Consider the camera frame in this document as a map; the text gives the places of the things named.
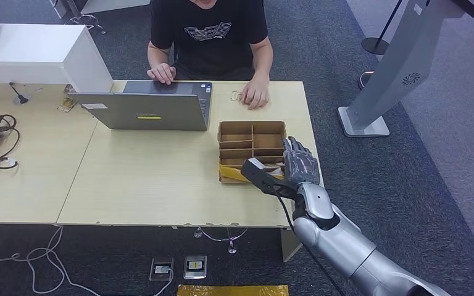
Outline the person's left hand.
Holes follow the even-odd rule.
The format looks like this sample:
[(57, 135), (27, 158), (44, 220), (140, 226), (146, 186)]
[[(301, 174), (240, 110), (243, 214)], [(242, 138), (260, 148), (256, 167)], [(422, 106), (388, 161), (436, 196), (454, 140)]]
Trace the person's left hand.
[(249, 110), (265, 107), (269, 103), (268, 76), (254, 75), (241, 93), (241, 103)]

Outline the person's right hand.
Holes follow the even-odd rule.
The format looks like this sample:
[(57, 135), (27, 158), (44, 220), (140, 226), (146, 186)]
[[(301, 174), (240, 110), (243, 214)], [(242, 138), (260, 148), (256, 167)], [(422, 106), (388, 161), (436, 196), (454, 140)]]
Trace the person's right hand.
[(176, 77), (177, 70), (174, 66), (161, 63), (152, 66), (151, 69), (147, 71), (147, 74), (151, 80), (170, 85)]

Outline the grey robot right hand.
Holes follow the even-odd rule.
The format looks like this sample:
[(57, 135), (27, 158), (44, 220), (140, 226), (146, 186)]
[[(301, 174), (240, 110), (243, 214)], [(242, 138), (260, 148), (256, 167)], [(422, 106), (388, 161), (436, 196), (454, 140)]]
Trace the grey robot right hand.
[(311, 151), (292, 136), (283, 140), (283, 147), (286, 182), (295, 187), (300, 183), (319, 185), (319, 164)]

